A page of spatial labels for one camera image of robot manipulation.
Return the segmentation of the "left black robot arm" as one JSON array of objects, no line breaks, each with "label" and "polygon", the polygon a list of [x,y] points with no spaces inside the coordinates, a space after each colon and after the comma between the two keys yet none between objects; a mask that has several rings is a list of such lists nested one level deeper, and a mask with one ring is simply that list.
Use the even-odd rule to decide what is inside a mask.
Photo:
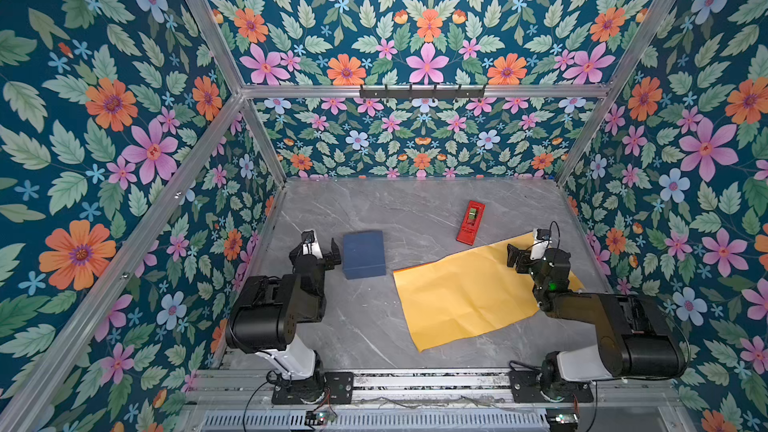
[{"label": "left black robot arm", "polygon": [[326,272],[340,265],[342,257],[335,242],[324,252],[309,230],[301,234],[289,260],[290,273],[256,275],[244,282],[225,328],[225,341],[272,366],[275,403],[311,403],[323,397],[327,381],[319,354],[304,344],[297,328],[324,318]]}]

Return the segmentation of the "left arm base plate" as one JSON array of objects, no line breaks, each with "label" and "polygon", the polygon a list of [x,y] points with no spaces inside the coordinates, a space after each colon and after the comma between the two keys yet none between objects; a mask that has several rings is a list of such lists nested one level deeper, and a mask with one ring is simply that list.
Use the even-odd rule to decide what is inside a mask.
[{"label": "left arm base plate", "polygon": [[352,402],[352,372],[321,372],[302,380],[279,379],[274,385],[273,405],[348,405]]}]

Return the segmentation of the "blue gift box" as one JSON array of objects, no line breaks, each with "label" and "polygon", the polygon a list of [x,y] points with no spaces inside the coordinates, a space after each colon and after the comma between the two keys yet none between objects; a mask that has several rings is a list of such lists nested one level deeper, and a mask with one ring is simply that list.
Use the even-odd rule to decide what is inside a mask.
[{"label": "blue gift box", "polygon": [[346,234],[342,247],[343,273],[348,280],[367,279],[386,274],[382,231]]}]

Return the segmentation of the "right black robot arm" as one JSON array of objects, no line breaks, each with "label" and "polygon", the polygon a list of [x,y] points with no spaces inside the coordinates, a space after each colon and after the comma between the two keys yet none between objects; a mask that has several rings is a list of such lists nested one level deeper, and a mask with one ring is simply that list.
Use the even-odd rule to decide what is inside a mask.
[{"label": "right black robot arm", "polygon": [[546,316],[595,329],[594,345],[551,352],[538,367],[538,388],[545,398],[571,397],[591,382],[665,381],[683,375],[684,353],[650,298],[573,291],[570,254],[547,241],[525,249],[509,244],[507,266],[533,280],[535,302]]}]

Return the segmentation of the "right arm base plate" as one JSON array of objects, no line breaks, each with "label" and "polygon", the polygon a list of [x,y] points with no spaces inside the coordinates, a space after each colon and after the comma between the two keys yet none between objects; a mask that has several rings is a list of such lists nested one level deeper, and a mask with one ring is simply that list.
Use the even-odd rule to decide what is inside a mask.
[{"label": "right arm base plate", "polygon": [[588,382],[568,382],[533,370],[508,372],[510,390],[515,403],[593,403],[594,394]]}]

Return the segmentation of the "yellow orange wrapping paper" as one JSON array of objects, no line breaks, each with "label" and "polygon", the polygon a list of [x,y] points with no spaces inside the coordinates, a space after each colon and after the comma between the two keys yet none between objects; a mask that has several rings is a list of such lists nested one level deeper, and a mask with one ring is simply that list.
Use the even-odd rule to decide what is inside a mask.
[{"label": "yellow orange wrapping paper", "polygon": [[525,249],[533,242],[528,233],[394,271],[417,350],[477,337],[534,316],[539,306],[532,278],[507,266],[509,244]]}]

